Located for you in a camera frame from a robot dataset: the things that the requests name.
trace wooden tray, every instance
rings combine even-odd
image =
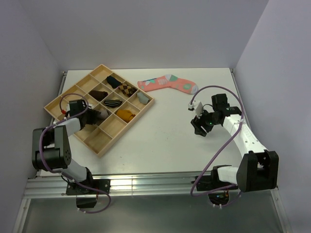
[[[113,89],[108,84],[106,78],[111,75],[112,77],[119,80],[121,83],[133,86],[137,89],[131,97],[124,95],[118,88]],[[108,92],[108,96],[101,102],[95,100],[89,95],[91,90],[99,90]],[[146,97],[150,99],[147,105],[139,102],[137,93],[142,92]],[[90,150],[92,150],[98,157],[102,157],[109,148],[116,143],[116,141],[122,137],[122,135],[154,104],[155,100],[146,94],[135,85],[126,81],[118,74],[112,72],[109,68],[104,65],[100,65],[91,71],[88,75],[82,78],[74,86],[65,91],[62,95],[55,98],[52,102],[44,107],[44,109],[57,121],[64,118],[59,108],[59,102],[63,95],[68,93],[78,93],[83,95],[89,103],[93,105],[95,110],[106,109],[109,111],[110,116],[103,122],[98,122],[96,125],[86,125],[82,130],[75,133],[75,136]],[[71,95],[64,98],[62,101],[62,108],[66,109],[66,105],[70,100],[77,100],[80,97]],[[109,108],[104,106],[104,100],[119,99],[123,101],[123,104],[118,108]],[[130,110],[136,116],[129,122],[126,123],[119,118],[115,113],[119,109]]]

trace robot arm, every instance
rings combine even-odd
[[[191,121],[195,134],[206,136],[214,125],[222,125],[231,136],[239,128],[241,111],[238,107],[230,107],[226,94],[212,97],[214,112],[203,109],[200,101],[189,105],[189,110],[195,110],[196,116]],[[211,179],[217,186],[223,183],[236,184],[242,192],[273,189],[276,187],[278,155],[275,151],[268,151],[255,137],[253,132],[243,121],[240,132],[234,138],[242,161],[239,167],[229,165],[215,166]]]
[[[87,167],[79,165],[71,158],[68,137],[83,129],[86,124],[95,124],[101,119],[101,112],[91,109],[90,106],[85,110],[86,106],[85,100],[73,100],[69,102],[66,116],[77,116],[78,113],[85,112],[46,131],[42,140],[43,157],[52,172],[60,173],[69,178],[66,195],[94,195],[97,193],[108,195],[110,180],[94,180]],[[35,169],[48,171],[41,160],[39,151],[40,137],[44,130],[45,128],[40,128],[33,131],[32,163]],[[96,202],[97,198],[77,198],[76,205],[79,209],[93,208]]]

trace white table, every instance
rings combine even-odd
[[[174,74],[177,77],[194,81],[199,88],[206,85],[220,85],[237,94],[228,68],[117,69],[113,71],[134,84],[137,81]],[[90,70],[68,71],[63,92],[89,72]],[[197,99],[203,104],[211,103],[211,96],[219,93],[225,93],[225,91],[210,88],[202,91]],[[202,170],[215,152],[229,139],[229,133],[221,126],[214,126],[206,137],[194,134],[194,128],[190,124],[194,112],[188,111],[188,103],[192,95],[170,88],[152,91],[148,94],[155,98],[155,104],[102,158],[98,158],[75,136],[69,137],[73,159],[88,167],[92,174]],[[227,93],[227,96],[231,106],[239,105],[231,94]],[[231,143],[212,166],[239,166],[241,159],[238,148]]]

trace pink sock with polka dots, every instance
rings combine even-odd
[[[172,74],[167,74],[155,79],[139,81],[137,84],[140,89],[146,92],[167,87],[192,95],[198,91],[198,86],[194,82],[186,79],[180,79]]]

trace white wall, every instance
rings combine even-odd
[[[20,0],[63,69],[235,67],[268,0]]]
[[[0,232],[8,233],[34,175],[32,131],[51,119],[43,106],[57,95],[61,72],[17,0],[0,1]]]
[[[280,157],[295,233],[311,232],[311,1],[270,0],[236,67],[252,129]]]

